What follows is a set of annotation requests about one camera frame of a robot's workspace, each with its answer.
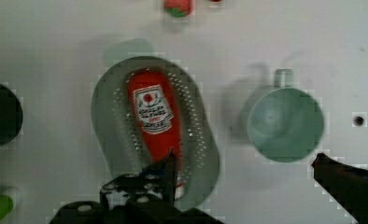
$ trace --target ketchup bottle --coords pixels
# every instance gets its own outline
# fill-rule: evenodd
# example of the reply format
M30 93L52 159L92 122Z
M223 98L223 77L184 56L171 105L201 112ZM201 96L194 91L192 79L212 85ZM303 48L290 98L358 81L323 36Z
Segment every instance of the ketchup bottle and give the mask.
M128 94L137 125L153 162L171 150L178 158L176 199L184 194L181 179L180 127L173 89L164 74L145 70L129 79Z

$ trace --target mug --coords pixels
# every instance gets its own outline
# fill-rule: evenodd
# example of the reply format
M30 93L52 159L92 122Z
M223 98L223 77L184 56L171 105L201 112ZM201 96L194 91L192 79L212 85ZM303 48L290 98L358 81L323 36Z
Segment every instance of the mug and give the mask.
M292 87L290 69L277 69L274 86L256 91L241 111L241 123L255 148L273 161L298 161L318 145L324 117L318 103Z

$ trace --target red object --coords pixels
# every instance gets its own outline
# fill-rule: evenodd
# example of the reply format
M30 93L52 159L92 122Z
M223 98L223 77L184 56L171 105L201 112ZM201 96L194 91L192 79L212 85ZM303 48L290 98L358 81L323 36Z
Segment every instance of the red object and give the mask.
M180 171L180 124L168 79L159 72L143 71L131 77L128 93L137 125L153 161L163 159L172 148L178 157Z
M192 12L192 0L164 0L164 8L173 17L185 17Z

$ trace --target white table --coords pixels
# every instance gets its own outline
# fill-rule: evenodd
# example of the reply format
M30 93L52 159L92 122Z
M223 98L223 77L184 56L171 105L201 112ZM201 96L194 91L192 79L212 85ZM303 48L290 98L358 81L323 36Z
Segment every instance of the white table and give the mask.
M219 152L219 183L200 206L227 224L349 224L309 163L264 159L237 114L251 91L279 67L321 104L327 129L317 151L368 169L368 1L198 0L177 23L157 0L0 1L0 82L21 97L22 133L0 148L0 185L23 190L4 223L49 223L62 204L98 200L109 180L91 125L92 88L104 52L147 39L179 60L202 89ZM352 127L353 113L366 127Z

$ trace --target gray colander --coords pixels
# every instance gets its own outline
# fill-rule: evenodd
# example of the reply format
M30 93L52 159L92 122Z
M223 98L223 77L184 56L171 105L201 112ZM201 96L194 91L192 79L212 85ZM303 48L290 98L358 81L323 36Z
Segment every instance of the gray colander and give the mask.
M138 70L161 71L170 80L180 119L184 196L176 207L187 210L203 202L219 176L219 153L204 105L190 76L156 57L133 57L111 67L99 80L92 98L92 124L112 177L139 173L151 163L128 99L127 83Z

